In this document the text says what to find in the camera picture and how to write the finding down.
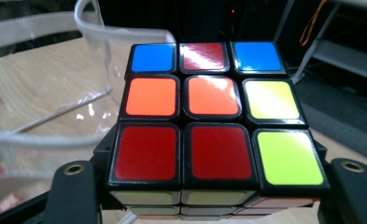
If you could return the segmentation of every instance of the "colored sticker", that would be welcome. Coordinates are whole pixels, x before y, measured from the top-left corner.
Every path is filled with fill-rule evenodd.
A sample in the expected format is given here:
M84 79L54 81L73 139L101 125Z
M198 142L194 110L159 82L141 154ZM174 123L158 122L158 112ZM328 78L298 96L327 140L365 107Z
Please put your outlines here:
M247 196L243 191L202 191L189 194L187 204L192 205L237 205Z
M219 70L225 67L220 43L197 43L183 46L183 68L188 71Z
M250 113L255 119L298 119L290 85L284 81L248 81L245 84Z
M224 216L236 208L231 206L193 206L181 207L180 213L188 216Z
M135 78L126 112L129 115L171 116L176 112L176 82L172 78Z
M161 207L161 206L152 206L152 207L145 207L145 206L132 206L130 210L139 215L174 215L178 213L175 207Z
M279 71L282 69L275 46L269 42L235 43L235 59L241 71Z
M194 77L189 80L189 108L198 115L235 115L239 111L230 78Z
M115 174L123 180L169 180L176 174L176 130L133 126L123 129Z
M305 133L262 132L258 135L266 180L272 185L321 185L313 146Z
M255 202L251 207L257 208L290 208L302 207L312 204L313 200L309 198L262 198Z
M192 172L199 179L248 179L252 176L247 136L239 127L194 127Z
M113 195L123 204L173 204L169 192L154 191L115 191Z
M158 215L141 215L139 216L140 219L145 219L145 220L177 220L177 216L158 216Z
M138 45L134 49L134 72L167 72L173 68L174 45Z
M270 215L284 210L283 208L248 208L238 211L238 215Z

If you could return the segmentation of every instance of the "cube face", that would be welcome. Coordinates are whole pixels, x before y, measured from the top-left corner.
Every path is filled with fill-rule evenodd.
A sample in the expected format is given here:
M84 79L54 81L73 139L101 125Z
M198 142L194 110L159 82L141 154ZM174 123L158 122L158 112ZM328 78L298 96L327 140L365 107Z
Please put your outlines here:
M192 123L184 131L185 164L198 180L254 177L248 133L239 124Z
M273 185L320 185L324 178L304 133L259 133L265 179Z
M184 111L191 119L232 120L241 115L239 91L229 77L189 77L184 92Z
M137 216L172 216L179 214L178 206L145 206L134 205L129 209Z
M238 209L234 213L236 215L261 216L261 215L270 215L276 212L280 212L282 210L284 210L284 208L242 208Z
M134 73L170 73L176 69L175 44L134 45L131 71Z
M255 191L183 189L181 202L189 205L238 205Z
M330 186L305 129L274 43L134 45L107 186L144 219L306 206Z
M234 69L238 75L286 75L272 42L232 43Z
M185 216L225 216L235 209L233 206L182 206L180 213Z
M246 129L234 123L192 123L183 132L184 204L237 205L257 187Z
M180 131L171 123L120 122L108 186L124 204L180 201Z
M174 205L180 200L180 191L113 190L111 193L127 205Z
M284 79L248 78L243 82L247 120L254 126L306 126L291 83Z
M224 73L230 69L224 43L180 44L180 71L185 74Z
M122 130L115 175L120 180L170 180L176 176L176 129L129 126Z
M131 76L120 120L172 120L179 115L180 81L171 76Z
M286 198L286 197L254 197L247 201L247 208L291 208L303 207L314 203L312 198Z
M329 187L309 131L257 130L253 137L265 194L305 196Z

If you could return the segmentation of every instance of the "screw hole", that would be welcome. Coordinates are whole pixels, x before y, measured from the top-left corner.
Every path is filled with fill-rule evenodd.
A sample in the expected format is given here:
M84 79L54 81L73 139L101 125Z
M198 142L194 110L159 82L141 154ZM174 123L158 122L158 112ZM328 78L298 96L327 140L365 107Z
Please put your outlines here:
M71 166L66 167L66 169L64 169L64 173L66 175L76 175L78 173L80 173L81 171L84 170L84 166L81 164L74 164Z
M351 161L343 161L341 162L341 165L349 170L349 171L352 171L352 172L356 172L356 173L363 173L364 172L364 168L359 165L359 164L356 164L355 162L351 162Z

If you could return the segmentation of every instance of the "clear plastic bag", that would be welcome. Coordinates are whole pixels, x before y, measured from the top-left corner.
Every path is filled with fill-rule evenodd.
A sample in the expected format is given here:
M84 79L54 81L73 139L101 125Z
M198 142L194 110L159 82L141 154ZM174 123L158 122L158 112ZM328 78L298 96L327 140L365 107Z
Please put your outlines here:
M94 0L68 5L0 21L0 212L47 190L59 166L91 157L117 121L132 44L175 42L165 30L104 26ZM52 41L35 45L41 36Z

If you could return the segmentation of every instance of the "table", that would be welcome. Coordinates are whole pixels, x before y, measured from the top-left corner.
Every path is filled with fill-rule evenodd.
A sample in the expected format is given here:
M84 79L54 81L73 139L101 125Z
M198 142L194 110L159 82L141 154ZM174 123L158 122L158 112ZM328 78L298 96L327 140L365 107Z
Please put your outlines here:
M112 50L116 52L114 55L115 59L118 59L117 65L120 70L120 74L124 74L125 64L128 61L129 49L132 43L118 43L112 48L118 48L119 50ZM80 38L72 41L63 42L61 44L44 47L41 49L34 49L25 52L24 54L11 55L9 58L0 58L0 62L3 60L14 61L23 60L23 58L30 59L32 64L44 63L45 57L48 57L50 51L58 52L59 55L64 56L65 60L61 60L61 64L69 63L69 59L74 57L80 52L85 52L87 44L85 39ZM0 63L0 76L3 75L3 71L6 71L11 63ZM28 73L35 74L36 70L28 70ZM28 133L32 134L59 134L67 136L80 136L83 134L94 134L96 132L106 132L107 128L111 128L114 122L117 120L116 108L110 108L115 106L116 102L112 99L115 92L111 92L108 96L101 98L97 101L92 102L92 105L84 105L77 108L69 113L63 114L60 117L43 123L30 131ZM22 98L14 99L16 102L22 100ZM327 161L334 158L348 158L356 161L361 161L367 164L367 158L362 157L358 153L344 147L341 144L336 143L329 137L317 132L316 130L311 130L314 138L323 146L327 147L329 152L327 155ZM7 167L12 169L14 172L10 172L9 176L4 179L0 179L0 200L6 197L10 192L17 192L19 187L27 186L27 181L32 181L34 183L40 182L41 184L36 185L31 188L32 192L27 193L27 197L34 197L36 194L48 190L50 179L52 173L57 167L65 164L69 161L75 160L87 160L92 155L92 150L94 146L83 147L81 150L49 150L42 151L39 148L16 148L20 153L16 153L14 158L14 166ZM32 178L22 179L17 178L17 171L33 171ZM219 223L318 223L317 218L318 203L312 208L292 208L284 210L279 213L272 214L268 217L263 217L256 220L222 220ZM121 211L104 211L104 222L105 223L116 223L123 216L124 212ZM135 223L151 224L159 223L159 221L150 220L137 220ZM183 223L182 221L172 221L171 223Z

